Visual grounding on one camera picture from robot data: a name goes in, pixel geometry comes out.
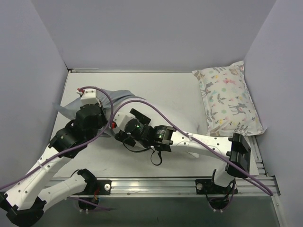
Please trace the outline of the grey pillowcase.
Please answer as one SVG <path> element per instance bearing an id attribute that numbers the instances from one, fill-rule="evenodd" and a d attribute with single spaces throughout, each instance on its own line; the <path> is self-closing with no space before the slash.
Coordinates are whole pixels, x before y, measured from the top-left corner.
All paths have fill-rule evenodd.
<path id="1" fill-rule="evenodd" d="M 80 89 L 79 97 L 65 106 L 53 104 L 54 108 L 69 119 L 71 128 L 85 133 L 98 134 L 104 130 L 108 136 L 116 134 L 112 124 L 122 110 L 122 104 L 138 96 L 129 90 Z"/>

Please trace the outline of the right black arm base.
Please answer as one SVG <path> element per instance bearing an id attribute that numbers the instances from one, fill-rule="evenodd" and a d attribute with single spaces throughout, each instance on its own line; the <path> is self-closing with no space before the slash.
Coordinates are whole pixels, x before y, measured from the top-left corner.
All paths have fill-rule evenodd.
<path id="1" fill-rule="evenodd" d="M 223 213 L 228 209 L 235 194 L 238 193 L 236 180 L 229 183 L 227 187 L 221 187 L 214 183 L 216 170 L 208 179 L 196 179 L 196 194 L 204 195 L 213 212 Z"/>

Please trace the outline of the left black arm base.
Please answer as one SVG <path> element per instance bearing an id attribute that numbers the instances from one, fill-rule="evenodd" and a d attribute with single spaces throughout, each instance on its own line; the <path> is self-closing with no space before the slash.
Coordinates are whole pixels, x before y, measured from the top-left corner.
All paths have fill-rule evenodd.
<path id="1" fill-rule="evenodd" d="M 100 182 L 88 169 L 77 169 L 72 174 L 71 177 L 81 176 L 84 179 L 86 186 L 80 192 L 76 194 L 79 195 L 91 195 L 88 198 L 76 198 L 78 202 L 78 207 L 80 210 L 84 210 L 86 213 L 98 212 L 98 211 L 112 211 L 113 208 L 107 208 L 101 206 L 100 195 L 109 195 L 111 191 L 111 180 L 101 180 Z"/>

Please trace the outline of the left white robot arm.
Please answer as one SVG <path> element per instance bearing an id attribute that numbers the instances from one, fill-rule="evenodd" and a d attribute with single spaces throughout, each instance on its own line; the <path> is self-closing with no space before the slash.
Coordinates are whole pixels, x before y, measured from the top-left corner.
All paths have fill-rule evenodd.
<path id="1" fill-rule="evenodd" d="M 53 205 L 76 194 L 92 194 L 98 189 L 96 177 L 88 169 L 77 170 L 65 181 L 45 188 L 53 176 L 98 137 L 107 124 L 100 104 L 86 104 L 74 120 L 55 134 L 42 156 L 27 173 L 6 192 L 0 194 L 0 207 L 11 223 L 18 227 L 33 226 Z"/>

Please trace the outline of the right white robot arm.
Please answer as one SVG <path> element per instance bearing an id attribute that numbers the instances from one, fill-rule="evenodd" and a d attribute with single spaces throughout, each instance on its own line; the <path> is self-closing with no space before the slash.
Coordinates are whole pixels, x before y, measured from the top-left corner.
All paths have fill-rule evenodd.
<path id="1" fill-rule="evenodd" d="M 223 162 L 216 168 L 210 188 L 223 192 L 235 178 L 248 178 L 251 148 L 244 136 L 211 137 L 182 132 L 175 126 L 155 125 L 151 119 L 135 109 L 130 113 L 117 112 L 112 127 L 115 139 L 131 147 L 140 146 L 157 154 L 162 152 L 189 152 L 209 156 Z"/>

